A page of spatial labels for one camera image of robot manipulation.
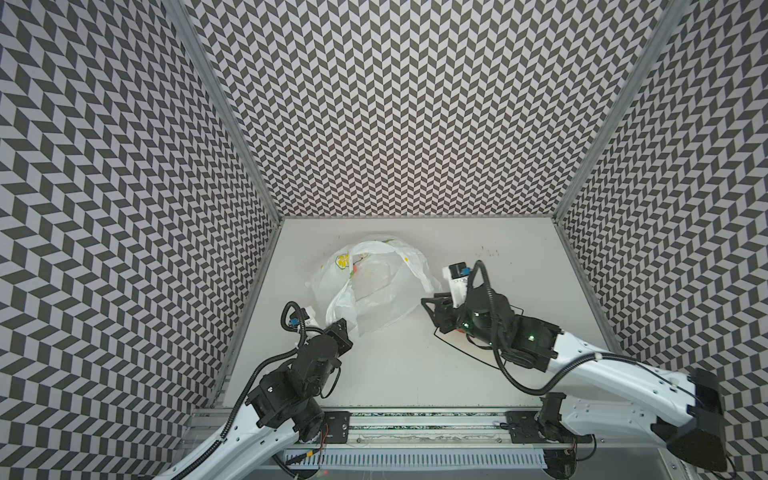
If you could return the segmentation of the white plastic bag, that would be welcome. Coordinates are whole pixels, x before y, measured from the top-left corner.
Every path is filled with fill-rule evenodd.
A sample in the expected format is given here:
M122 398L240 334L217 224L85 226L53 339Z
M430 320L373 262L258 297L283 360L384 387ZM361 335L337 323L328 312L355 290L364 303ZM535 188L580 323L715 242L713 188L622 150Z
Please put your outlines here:
M316 265L306 286L326 326L347 322L358 339L410 315L440 282L426 256L404 240L369 235Z

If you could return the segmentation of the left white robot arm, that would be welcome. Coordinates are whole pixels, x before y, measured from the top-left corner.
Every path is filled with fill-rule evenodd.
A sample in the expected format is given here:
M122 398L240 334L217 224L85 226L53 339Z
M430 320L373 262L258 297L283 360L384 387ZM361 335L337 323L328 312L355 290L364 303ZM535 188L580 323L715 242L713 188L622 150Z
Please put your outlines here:
M325 413L316 399L332 372L341 371L340 357L353 342L341 318L326 328L311 326L308 310L288 302L280 326L297 332L297 346L262 361L238 396L225 423L159 479L243 479L257 466L273 460L292 479L310 479L316 472L291 466L323 448L288 460L281 452L296 442L328 438Z

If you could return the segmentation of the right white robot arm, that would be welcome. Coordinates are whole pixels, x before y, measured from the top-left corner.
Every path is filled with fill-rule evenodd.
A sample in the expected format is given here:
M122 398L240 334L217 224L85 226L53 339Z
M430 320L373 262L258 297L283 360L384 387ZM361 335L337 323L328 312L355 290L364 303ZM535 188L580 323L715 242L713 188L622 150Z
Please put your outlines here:
M716 476L732 467L716 373L652 367L519 313L492 288L481 260L451 264L443 273L448 291L421 301L436 332L463 334L490 353L490 367L507 382L540 399L532 421L541 440L575 443L614 434L663 446Z

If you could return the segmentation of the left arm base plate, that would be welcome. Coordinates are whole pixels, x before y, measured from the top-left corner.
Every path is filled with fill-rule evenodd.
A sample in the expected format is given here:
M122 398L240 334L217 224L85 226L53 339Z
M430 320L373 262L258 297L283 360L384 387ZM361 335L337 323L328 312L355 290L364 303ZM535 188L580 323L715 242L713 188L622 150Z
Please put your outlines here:
M346 444L350 430L350 411L325 411L300 430L301 442Z

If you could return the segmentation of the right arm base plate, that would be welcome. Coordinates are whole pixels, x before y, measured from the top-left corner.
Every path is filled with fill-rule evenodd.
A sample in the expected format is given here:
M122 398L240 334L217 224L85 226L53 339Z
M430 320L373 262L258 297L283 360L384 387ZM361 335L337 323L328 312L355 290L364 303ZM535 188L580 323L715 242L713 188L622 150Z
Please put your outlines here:
M509 433L514 444L593 443L593 435L579 436L563 425L560 408L566 398L565 393L547 393L539 410L506 411L505 421L501 422L499 427Z

